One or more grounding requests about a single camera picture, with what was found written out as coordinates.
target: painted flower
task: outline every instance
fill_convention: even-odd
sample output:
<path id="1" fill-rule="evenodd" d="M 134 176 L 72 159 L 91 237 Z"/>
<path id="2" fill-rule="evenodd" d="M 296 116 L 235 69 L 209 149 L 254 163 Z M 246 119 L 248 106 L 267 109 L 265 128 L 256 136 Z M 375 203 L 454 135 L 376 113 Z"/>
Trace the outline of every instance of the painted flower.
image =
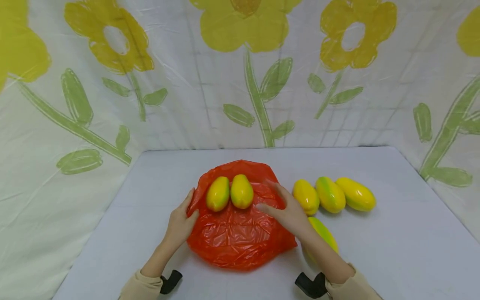
<path id="1" fill-rule="evenodd" d="M 345 31 L 354 23 L 365 26 L 363 38 L 352 50 L 342 47 Z M 368 67 L 377 57 L 378 45 L 387 40 L 396 25 L 396 5 L 381 0 L 332 0 L 320 18 L 320 29 L 327 36 L 320 59 L 330 72 L 347 66 Z"/>
<path id="2" fill-rule="evenodd" d="M 463 20 L 456 33 L 456 41 L 465 54 L 480 57 L 480 6 Z"/>
<path id="3" fill-rule="evenodd" d="M 112 72 L 125 74 L 134 68 L 153 70 L 154 63 L 147 53 L 148 37 L 142 27 L 117 0 L 82 0 L 65 5 L 64 17 L 68 25 L 88 38 L 90 50 L 96 59 Z M 116 52 L 106 33 L 121 33 L 125 50 Z"/>
<path id="4" fill-rule="evenodd" d="M 27 0 L 0 1 L 0 92 L 8 77 L 32 82 L 50 67 L 45 43 L 28 27 Z"/>
<path id="5" fill-rule="evenodd" d="M 252 52 L 272 51 L 288 34 L 287 14 L 301 0 L 190 0 L 204 10 L 200 29 L 213 50 L 230 52 L 246 45 Z"/>

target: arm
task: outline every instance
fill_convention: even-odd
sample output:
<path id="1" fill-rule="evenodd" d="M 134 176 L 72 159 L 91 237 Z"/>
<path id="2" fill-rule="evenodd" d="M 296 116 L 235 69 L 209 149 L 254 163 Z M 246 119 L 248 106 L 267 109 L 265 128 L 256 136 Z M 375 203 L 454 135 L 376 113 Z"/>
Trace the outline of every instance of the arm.
<path id="1" fill-rule="evenodd" d="M 325 274 L 327 287 L 334 300 L 379 300 L 365 278 L 347 264 L 311 226 L 300 204 L 280 184 L 268 183 L 285 202 L 285 209 L 258 204 L 258 210 L 274 217 L 286 230 L 307 247 Z"/>
<path id="2" fill-rule="evenodd" d="M 194 189 L 171 214 L 167 231 L 144 267 L 137 271 L 123 287 L 119 300 L 156 300 L 162 288 L 163 270 L 177 249 L 187 240 L 198 218 L 198 211 L 187 218 L 187 208 Z"/>

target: sleeve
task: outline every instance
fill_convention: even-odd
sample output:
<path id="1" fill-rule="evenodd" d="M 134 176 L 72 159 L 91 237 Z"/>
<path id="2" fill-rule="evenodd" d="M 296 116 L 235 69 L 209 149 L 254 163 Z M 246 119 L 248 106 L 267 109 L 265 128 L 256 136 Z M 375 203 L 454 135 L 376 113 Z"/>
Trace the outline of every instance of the sleeve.
<path id="1" fill-rule="evenodd" d="M 119 300 L 156 300 L 162 284 L 160 277 L 149 278 L 138 270 L 123 286 Z"/>
<path id="2" fill-rule="evenodd" d="M 377 292 L 368 284 L 367 279 L 349 264 L 355 275 L 344 284 L 334 284 L 325 280 L 325 287 L 333 300 L 382 300 Z"/>

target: red plastic bag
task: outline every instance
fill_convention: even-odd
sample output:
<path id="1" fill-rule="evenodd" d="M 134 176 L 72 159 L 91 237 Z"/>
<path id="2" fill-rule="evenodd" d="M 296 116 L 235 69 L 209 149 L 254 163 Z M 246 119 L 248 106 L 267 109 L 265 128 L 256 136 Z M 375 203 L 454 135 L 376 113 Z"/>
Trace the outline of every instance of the red plastic bag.
<path id="1" fill-rule="evenodd" d="M 207 209 L 205 197 L 210 184 L 219 176 L 230 182 L 244 174 L 253 187 L 253 205 L 242 210 L 229 201 L 220 212 Z M 278 182 L 266 164 L 237 160 L 221 165 L 202 175 L 187 211 L 190 216 L 199 209 L 200 216 L 187 240 L 191 250 L 212 265 L 226 269 L 250 271 L 267 263 L 278 254 L 297 246 L 295 237 L 275 219 L 253 206 L 266 203 L 284 209 L 283 200 L 275 191 L 261 184 L 265 179 Z"/>

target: table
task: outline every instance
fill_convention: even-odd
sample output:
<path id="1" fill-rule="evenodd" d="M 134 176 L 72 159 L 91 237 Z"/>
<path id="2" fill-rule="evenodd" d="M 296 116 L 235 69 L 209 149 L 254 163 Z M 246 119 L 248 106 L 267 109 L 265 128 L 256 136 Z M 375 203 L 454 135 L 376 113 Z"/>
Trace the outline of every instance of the table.
<path id="1" fill-rule="evenodd" d="M 349 177 L 371 189 L 370 213 L 319 211 L 340 253 L 386 300 L 478 300 L 480 245 L 392 147 L 151 151 L 143 153 L 54 300 L 116 300 L 161 241 L 168 216 L 218 165 L 246 159 L 271 166 L 291 190 L 298 179 Z M 167 265 L 183 280 L 159 299 L 301 300 L 300 272 L 317 274 L 301 248 L 250 273 L 211 267 L 183 245 Z"/>

